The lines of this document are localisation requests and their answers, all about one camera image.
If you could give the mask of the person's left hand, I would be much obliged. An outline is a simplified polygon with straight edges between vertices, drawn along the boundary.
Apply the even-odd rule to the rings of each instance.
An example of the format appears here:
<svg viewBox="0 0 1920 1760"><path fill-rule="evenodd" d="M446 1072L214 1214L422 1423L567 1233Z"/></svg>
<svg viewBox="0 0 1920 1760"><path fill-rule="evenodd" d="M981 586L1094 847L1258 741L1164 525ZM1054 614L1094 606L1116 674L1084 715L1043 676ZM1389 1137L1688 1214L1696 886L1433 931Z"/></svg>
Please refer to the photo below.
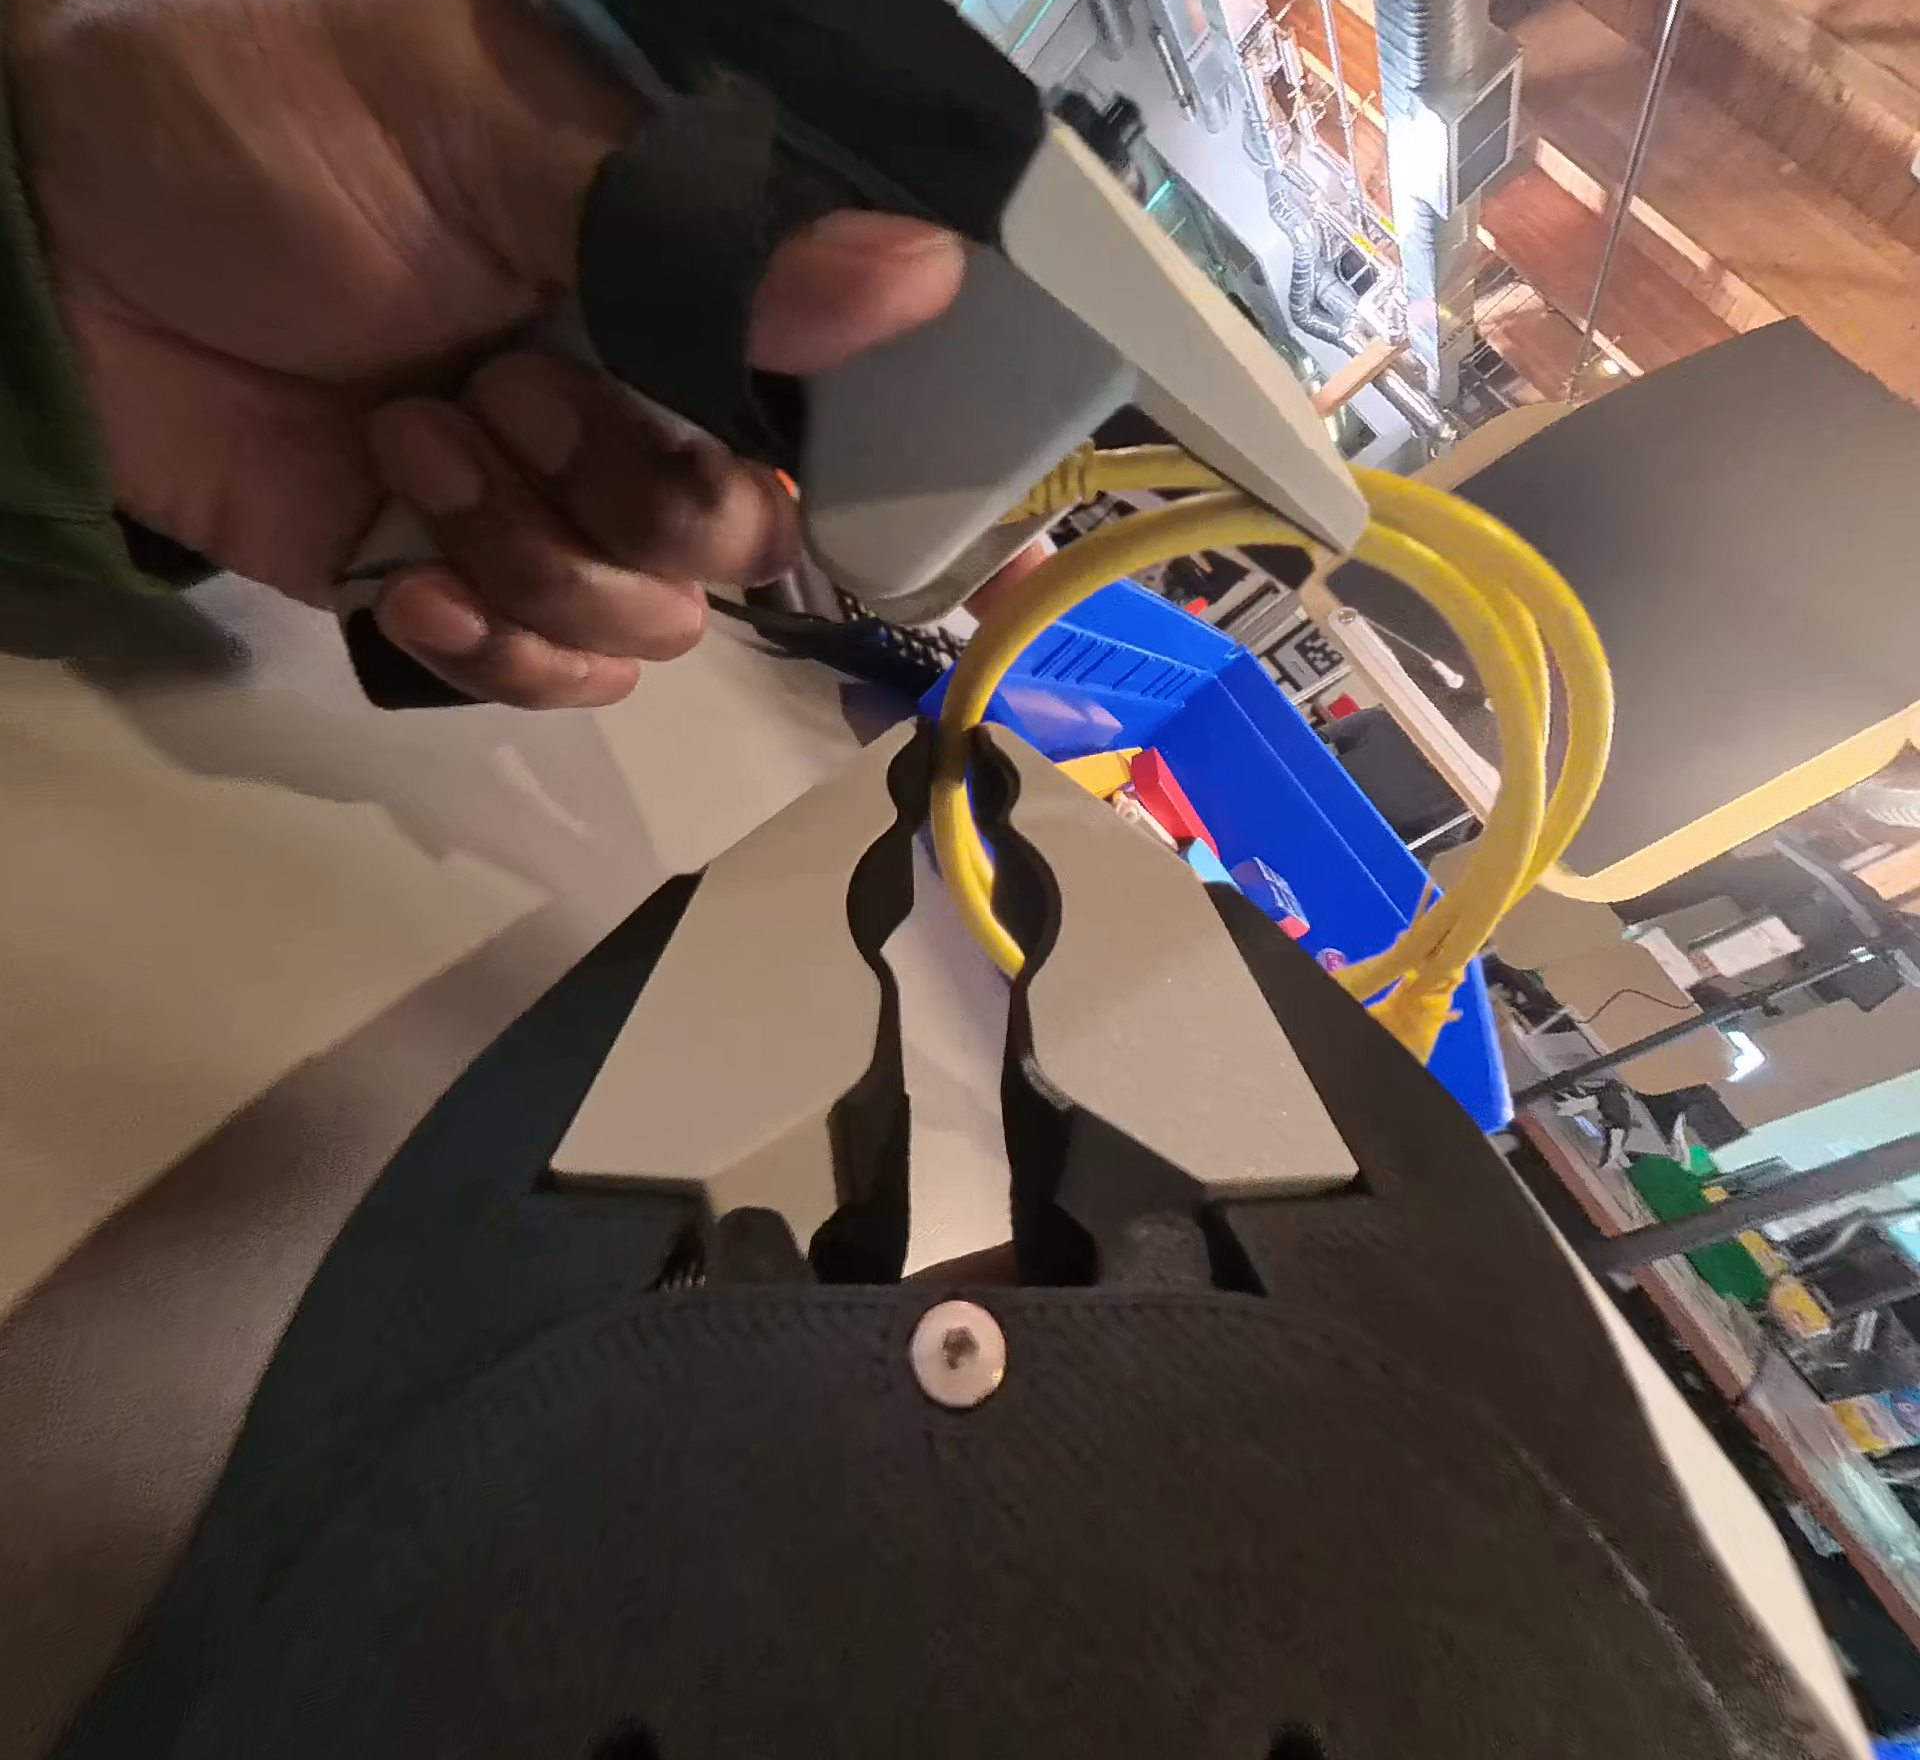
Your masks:
<svg viewBox="0 0 1920 1760"><path fill-rule="evenodd" d="M4 0L61 321L116 504L472 702L618 702L800 554L777 468L523 336L621 139L516 0Z"/></svg>

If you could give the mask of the person's left forearm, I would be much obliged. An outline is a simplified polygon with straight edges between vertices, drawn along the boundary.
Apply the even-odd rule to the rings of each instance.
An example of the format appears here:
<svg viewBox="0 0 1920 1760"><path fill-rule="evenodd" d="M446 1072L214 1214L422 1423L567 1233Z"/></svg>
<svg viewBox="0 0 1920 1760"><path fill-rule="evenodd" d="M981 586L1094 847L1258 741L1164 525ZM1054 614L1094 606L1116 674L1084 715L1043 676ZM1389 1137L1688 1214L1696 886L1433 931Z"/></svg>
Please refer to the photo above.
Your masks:
<svg viewBox="0 0 1920 1760"><path fill-rule="evenodd" d="M20 155L11 77L2 106L2 559L9 573L136 597L220 573L113 499Z"/></svg>

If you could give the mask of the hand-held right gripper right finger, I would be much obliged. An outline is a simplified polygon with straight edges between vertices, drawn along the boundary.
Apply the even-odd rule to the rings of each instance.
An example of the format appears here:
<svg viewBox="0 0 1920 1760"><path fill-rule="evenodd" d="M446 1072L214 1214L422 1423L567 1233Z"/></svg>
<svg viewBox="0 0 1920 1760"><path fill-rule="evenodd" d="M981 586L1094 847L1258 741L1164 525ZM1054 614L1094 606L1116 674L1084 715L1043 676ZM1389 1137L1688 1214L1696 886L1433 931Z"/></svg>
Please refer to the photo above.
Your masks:
<svg viewBox="0 0 1920 1760"><path fill-rule="evenodd" d="M1237 1226L1356 1164L1208 887L1000 725L970 741L1021 952L1000 1080L1021 1284L1256 1284Z"/></svg>

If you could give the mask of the blue plastic bin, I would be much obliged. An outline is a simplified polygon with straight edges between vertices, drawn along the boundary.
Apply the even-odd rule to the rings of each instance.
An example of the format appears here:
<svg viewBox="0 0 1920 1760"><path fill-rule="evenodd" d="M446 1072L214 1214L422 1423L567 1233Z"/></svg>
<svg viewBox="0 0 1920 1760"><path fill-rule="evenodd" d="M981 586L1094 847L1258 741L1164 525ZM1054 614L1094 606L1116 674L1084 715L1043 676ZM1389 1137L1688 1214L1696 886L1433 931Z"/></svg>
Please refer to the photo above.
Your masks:
<svg viewBox="0 0 1920 1760"><path fill-rule="evenodd" d="M1373 958L1413 920L1428 871L1340 770L1283 691L1236 644L1136 582L1111 582L1054 622L995 684L986 724L1063 762L1155 749L1201 814L1225 870L1262 859L1308 915L1304 952ZM1088 980L1057 985L1066 1017L1068 1094L1169 1101L1192 1070L1200 987L1185 978L1193 933L1164 930L1169 884L1146 906L1094 910Z"/></svg>

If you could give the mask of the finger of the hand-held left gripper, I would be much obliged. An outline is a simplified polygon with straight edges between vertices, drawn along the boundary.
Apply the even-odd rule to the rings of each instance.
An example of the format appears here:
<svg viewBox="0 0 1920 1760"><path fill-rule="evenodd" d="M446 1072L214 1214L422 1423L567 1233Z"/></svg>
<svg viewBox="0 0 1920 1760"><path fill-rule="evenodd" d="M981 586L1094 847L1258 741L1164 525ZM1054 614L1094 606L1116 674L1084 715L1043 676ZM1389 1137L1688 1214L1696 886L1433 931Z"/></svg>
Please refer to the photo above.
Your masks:
<svg viewBox="0 0 1920 1760"><path fill-rule="evenodd" d="M1001 567L1001 519L1116 410L1350 552L1369 520L1300 381L1080 136L1044 136L953 300L806 383L809 559L892 622Z"/></svg>

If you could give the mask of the silver duct with vents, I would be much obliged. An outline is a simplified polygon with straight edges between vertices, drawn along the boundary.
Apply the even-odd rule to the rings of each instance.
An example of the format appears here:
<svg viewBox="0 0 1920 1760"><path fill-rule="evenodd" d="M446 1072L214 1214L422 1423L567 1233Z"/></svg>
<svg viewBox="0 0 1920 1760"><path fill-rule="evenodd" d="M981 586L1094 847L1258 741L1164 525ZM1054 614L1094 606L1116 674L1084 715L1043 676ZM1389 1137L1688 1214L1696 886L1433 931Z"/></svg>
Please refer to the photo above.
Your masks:
<svg viewBox="0 0 1920 1760"><path fill-rule="evenodd" d="M1407 349L1451 410L1474 345L1479 194L1511 160L1518 46L1492 0L1373 0L1389 212Z"/></svg>

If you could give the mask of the red block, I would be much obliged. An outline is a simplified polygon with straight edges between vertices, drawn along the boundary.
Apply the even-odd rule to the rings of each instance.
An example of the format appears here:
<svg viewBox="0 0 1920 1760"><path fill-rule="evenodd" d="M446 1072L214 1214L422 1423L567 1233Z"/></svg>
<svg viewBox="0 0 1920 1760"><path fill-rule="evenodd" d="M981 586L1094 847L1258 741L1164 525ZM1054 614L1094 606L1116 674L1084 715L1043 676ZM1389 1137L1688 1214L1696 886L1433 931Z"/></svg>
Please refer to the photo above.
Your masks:
<svg viewBox="0 0 1920 1760"><path fill-rule="evenodd" d="M1127 772L1132 798L1169 837L1177 850L1200 844L1215 854L1211 830L1162 753L1140 749L1129 761Z"/></svg>

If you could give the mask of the black ridged plug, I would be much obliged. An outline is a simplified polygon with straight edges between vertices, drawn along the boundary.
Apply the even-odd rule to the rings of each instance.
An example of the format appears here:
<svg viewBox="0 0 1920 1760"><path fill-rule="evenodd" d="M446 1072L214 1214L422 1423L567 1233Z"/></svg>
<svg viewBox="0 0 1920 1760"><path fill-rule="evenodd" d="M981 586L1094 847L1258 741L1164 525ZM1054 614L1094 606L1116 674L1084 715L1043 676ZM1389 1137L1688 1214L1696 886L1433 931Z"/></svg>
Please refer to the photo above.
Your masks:
<svg viewBox="0 0 1920 1760"><path fill-rule="evenodd" d="M917 702L956 665L963 650L944 625L901 625L843 589L833 589L835 610L848 632L843 646L846 671Z"/></svg>

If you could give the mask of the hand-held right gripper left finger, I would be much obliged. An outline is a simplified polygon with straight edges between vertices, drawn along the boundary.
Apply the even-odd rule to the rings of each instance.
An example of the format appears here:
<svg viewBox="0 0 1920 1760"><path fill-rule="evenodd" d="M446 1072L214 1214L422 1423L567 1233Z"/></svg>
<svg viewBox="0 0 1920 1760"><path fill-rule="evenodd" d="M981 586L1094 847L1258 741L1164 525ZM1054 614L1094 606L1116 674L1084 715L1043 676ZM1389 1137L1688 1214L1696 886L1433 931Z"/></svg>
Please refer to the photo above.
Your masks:
<svg viewBox="0 0 1920 1760"><path fill-rule="evenodd" d="M882 950L931 769L931 724L898 724L707 862L552 1151L556 1187L768 1214L818 1278L900 1281L910 1096Z"/></svg>

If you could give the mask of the white board stand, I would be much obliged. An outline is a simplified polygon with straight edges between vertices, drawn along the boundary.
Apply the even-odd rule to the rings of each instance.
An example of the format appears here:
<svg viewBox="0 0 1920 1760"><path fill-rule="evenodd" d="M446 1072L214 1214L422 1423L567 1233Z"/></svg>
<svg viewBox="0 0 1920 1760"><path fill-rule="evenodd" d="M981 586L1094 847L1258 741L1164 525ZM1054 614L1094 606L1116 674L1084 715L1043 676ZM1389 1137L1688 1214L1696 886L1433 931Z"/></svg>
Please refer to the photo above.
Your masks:
<svg viewBox="0 0 1920 1760"><path fill-rule="evenodd" d="M1378 696L1383 712L1469 816L1487 821L1501 796L1501 770L1476 750L1441 702L1441 693L1472 691L1466 678L1445 660L1403 641L1345 602L1330 602L1323 625L1348 676Z"/></svg>

